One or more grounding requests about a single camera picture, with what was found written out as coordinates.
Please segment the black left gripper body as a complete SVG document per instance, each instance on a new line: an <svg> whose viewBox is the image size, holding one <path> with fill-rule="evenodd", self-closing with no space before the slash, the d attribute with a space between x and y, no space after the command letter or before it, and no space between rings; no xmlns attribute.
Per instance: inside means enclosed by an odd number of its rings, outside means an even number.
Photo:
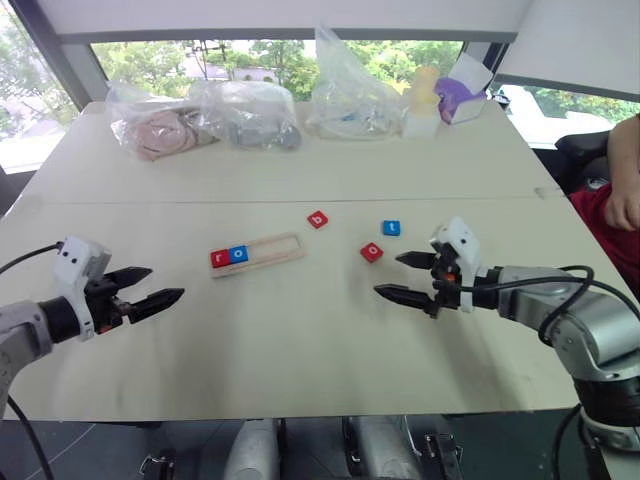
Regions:
<svg viewBox="0 0 640 480"><path fill-rule="evenodd" d="M87 283L84 289L85 300L96 334L121 326L123 319L131 313L131 304L121 300L118 292L130 286L132 279L131 272L111 272Z"/></svg>

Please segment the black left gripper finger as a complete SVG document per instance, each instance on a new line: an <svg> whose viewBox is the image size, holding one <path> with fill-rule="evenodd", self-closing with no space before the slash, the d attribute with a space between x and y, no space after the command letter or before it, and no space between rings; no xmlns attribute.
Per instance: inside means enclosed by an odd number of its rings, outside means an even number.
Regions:
<svg viewBox="0 0 640 480"><path fill-rule="evenodd" d="M152 269L146 267L126 267L108 273L107 280L113 289L121 290L136 285L152 272Z"/></svg>
<svg viewBox="0 0 640 480"><path fill-rule="evenodd" d="M143 300L129 305L127 317L131 324L152 317L169 309L184 294L182 288L167 288L148 295Z"/></svg>

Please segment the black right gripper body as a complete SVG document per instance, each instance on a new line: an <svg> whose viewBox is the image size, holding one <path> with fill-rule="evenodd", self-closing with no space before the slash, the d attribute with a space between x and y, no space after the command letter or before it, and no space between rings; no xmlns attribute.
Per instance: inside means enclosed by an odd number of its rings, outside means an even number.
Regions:
<svg viewBox="0 0 640 480"><path fill-rule="evenodd" d="M458 254L452 247L441 247L434 254L431 266L432 286L435 290L433 305L425 312L436 318L441 309L456 310L460 306L461 270L457 264Z"/></svg>

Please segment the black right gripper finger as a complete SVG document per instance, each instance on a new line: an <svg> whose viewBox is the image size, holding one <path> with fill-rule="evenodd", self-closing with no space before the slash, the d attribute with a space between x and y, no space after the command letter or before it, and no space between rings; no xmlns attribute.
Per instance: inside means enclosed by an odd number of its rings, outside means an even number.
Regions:
<svg viewBox="0 0 640 480"><path fill-rule="evenodd" d="M408 251L401 253L395 257L396 261L404 265L422 270L431 270L434 267L437 259L438 255L436 253L420 251Z"/></svg>
<svg viewBox="0 0 640 480"><path fill-rule="evenodd" d="M374 291L393 303L418 309L424 313L435 312L435 303L425 292L397 284L376 285Z"/></svg>

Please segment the person's bare hand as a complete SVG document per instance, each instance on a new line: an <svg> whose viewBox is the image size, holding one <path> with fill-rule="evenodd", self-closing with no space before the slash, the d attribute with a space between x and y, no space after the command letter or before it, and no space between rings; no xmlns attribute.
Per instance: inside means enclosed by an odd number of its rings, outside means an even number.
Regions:
<svg viewBox="0 0 640 480"><path fill-rule="evenodd" d="M639 184L615 184L605 206L606 223L625 231L639 230Z"/></svg>

